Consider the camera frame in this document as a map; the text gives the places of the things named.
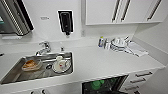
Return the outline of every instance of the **sink basin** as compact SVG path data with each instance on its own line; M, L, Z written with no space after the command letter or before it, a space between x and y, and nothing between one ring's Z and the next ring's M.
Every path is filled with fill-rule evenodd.
M64 59L69 59L71 61L70 68L63 73L56 73L52 68L46 69L48 65L52 65L56 61L57 56L62 56ZM23 71L22 66L25 64L25 62L29 60L41 60L42 67L34 71ZM22 57L15 64L15 66L7 73L7 75L2 79L0 83L1 84L16 83L21 81L41 79L53 76L68 75L71 74L72 72L73 72L73 60L71 52L47 54L42 56Z

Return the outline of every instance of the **wall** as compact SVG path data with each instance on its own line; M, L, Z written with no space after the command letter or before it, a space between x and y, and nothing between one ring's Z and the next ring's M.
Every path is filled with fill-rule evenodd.
M163 23L140 24L133 40L147 48L149 54L164 65L168 64L168 17ZM167 94L168 66L158 70L141 88L141 94Z
M7 44L30 44L39 43L41 41L70 41L79 40L83 37L95 38L100 36L125 35L133 36L138 24L130 25L99 25L99 26L85 26L81 23L85 20L84 10L85 0L23 0L35 27L32 33L24 36L20 40L2 40L0 35L0 45ZM58 10L72 10L74 32L70 38L61 32ZM40 17L48 17L49 20L41 20Z

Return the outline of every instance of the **wall-mounted dispenser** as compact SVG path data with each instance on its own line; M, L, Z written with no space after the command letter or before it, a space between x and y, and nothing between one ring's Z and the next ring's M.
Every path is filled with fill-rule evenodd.
M72 11L58 11L62 32L67 36L73 32Z

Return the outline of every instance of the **dishwasher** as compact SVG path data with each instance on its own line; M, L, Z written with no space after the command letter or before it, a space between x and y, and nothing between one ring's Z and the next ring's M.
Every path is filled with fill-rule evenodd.
M128 94L120 92L128 75L82 83L82 94Z

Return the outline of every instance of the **countertop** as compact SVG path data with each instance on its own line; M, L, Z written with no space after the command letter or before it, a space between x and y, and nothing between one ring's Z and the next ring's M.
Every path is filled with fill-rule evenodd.
M73 82L85 82L165 67L149 55L137 57L125 52L107 51L97 46L69 48L65 51L73 54L73 73L0 85L0 94ZM5 54L0 57L0 79L2 80L21 57L34 54L35 52L22 52Z

